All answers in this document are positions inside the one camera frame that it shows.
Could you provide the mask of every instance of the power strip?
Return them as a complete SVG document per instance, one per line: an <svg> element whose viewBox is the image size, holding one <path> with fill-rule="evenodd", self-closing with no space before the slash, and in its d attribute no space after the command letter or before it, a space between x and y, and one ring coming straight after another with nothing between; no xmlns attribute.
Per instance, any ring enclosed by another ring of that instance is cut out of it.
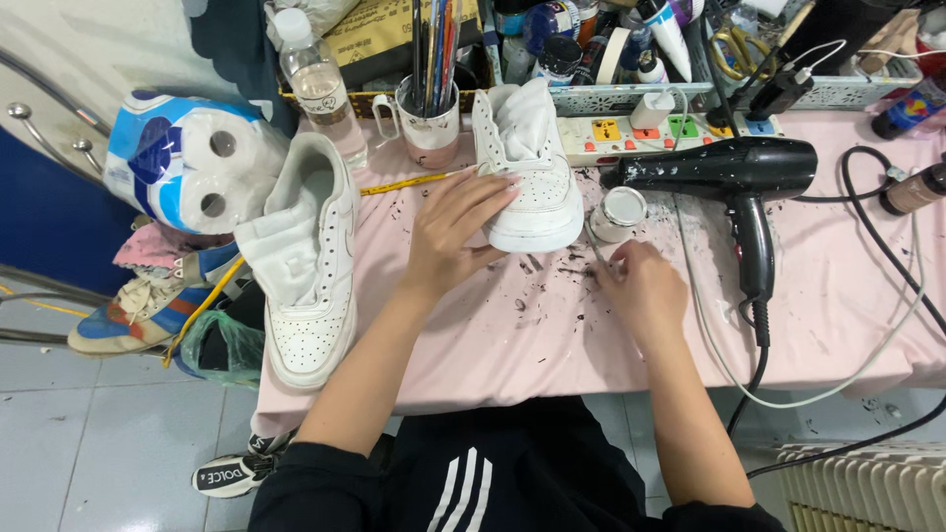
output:
<svg viewBox="0 0 946 532"><path fill-rule="evenodd" d="M616 165L620 157L628 155L672 150L680 117L669 115L651 130L632 128L630 115L557 118L557 122L569 164L593 167ZM734 118L742 135L785 136L774 116L762 122L746 120L742 113L736 113ZM706 113L694 113L687 115L677 150L696 148L731 136L729 128L720 130L707 123Z"/></svg>

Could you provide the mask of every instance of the green plastic bag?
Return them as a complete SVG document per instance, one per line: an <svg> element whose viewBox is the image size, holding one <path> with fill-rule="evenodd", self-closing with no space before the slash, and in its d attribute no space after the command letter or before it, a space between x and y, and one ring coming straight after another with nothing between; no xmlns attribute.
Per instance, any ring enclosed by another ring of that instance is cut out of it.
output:
<svg viewBox="0 0 946 532"><path fill-rule="evenodd" d="M214 324L218 325L223 341L227 344L228 371L200 368L201 342ZM194 373L205 379L258 388L265 341L266 335L262 330L249 328L222 310L208 310L187 330L181 341L181 359Z"/></svg>

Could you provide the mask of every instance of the toilet paper roll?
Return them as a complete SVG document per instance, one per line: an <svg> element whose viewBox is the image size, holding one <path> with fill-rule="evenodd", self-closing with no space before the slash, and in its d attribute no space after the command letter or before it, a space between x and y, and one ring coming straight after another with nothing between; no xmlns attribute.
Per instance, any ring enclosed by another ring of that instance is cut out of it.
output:
<svg viewBox="0 0 946 532"><path fill-rule="evenodd" d="M276 178L233 176L186 170L181 182L180 216L188 229L205 235L232 233L238 223L263 215Z"/></svg>
<svg viewBox="0 0 946 532"><path fill-rule="evenodd" d="M266 120L202 107L181 119L181 156L190 168L275 177L288 151L289 140Z"/></svg>

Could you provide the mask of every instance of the sneaker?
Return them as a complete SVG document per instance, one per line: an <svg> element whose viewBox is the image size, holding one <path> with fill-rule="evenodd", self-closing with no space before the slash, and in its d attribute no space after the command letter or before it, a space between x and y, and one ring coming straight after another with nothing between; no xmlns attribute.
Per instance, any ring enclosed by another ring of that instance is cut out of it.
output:
<svg viewBox="0 0 946 532"><path fill-rule="evenodd" d="M258 488L272 472L278 456L228 454L200 466L190 485L208 497L232 499Z"/></svg>
<svg viewBox="0 0 946 532"><path fill-rule="evenodd" d="M324 135L299 133L263 216L234 237L266 293L266 350L285 384L319 390L355 339L359 191Z"/></svg>
<svg viewBox="0 0 946 532"><path fill-rule="evenodd" d="M250 434L250 441L246 444L247 451L256 456L266 456L285 449L292 437L295 436L298 429L292 429L290 432L280 434L274 437L263 437L256 434Z"/></svg>
<svg viewBox="0 0 946 532"><path fill-rule="evenodd" d="M139 274L109 304L69 331L69 346L80 355L100 358L163 344L181 332L187 318L238 258L237 243L230 242L176 260L176 269L167 278ZM226 289L233 295L231 289L237 290L235 283Z"/></svg>
<svg viewBox="0 0 946 532"><path fill-rule="evenodd" d="M483 226L490 244L510 253L546 253L578 239L582 195L542 79L478 90L473 137L480 175L509 170L521 176L516 199Z"/></svg>

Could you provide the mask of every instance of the tile floor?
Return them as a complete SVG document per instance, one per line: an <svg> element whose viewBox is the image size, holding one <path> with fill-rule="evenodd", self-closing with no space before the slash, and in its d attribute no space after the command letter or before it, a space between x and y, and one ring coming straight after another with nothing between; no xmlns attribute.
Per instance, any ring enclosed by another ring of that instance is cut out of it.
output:
<svg viewBox="0 0 946 532"><path fill-rule="evenodd" d="M16 292L26 287L0 280ZM0 325L65 333L78 318L10 302ZM763 392L775 401L801 392ZM740 441L855 439L916 418L941 398L935 390L892 390L877 398L826 399L796 410L751 406ZM733 389L711 390L728 416ZM624 451L647 485L647 511L670 505L660 479L653 417L646 393L585 396L608 441ZM199 465L245 452L255 392L191 379L164 370L152 357L98 361L64 348L0 344L0 516L5 530L205 531L244 530L253 495L208 499L190 486ZM388 431L396 431L392 419ZM913 439L943 441L946 419L916 431ZM760 501L783 514L777 484L756 483Z"/></svg>

